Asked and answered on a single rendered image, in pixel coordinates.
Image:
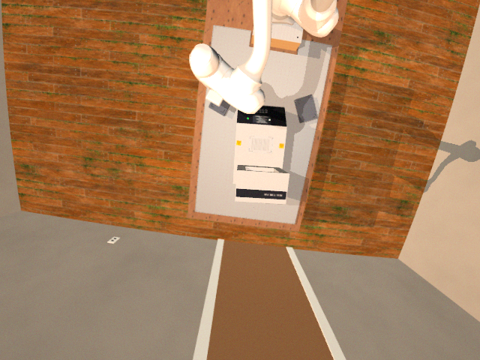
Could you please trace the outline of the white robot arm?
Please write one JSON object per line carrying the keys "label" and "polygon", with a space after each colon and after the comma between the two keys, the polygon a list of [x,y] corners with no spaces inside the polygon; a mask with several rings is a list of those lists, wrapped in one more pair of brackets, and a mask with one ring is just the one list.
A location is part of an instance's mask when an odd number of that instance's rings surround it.
{"label": "white robot arm", "polygon": [[[264,103],[261,76],[268,61],[272,23],[293,25],[325,37],[338,23],[337,0],[253,0],[253,52],[233,69],[211,46],[197,44],[190,54],[193,74],[228,104],[254,114]],[[330,7],[331,6],[331,7]]]}

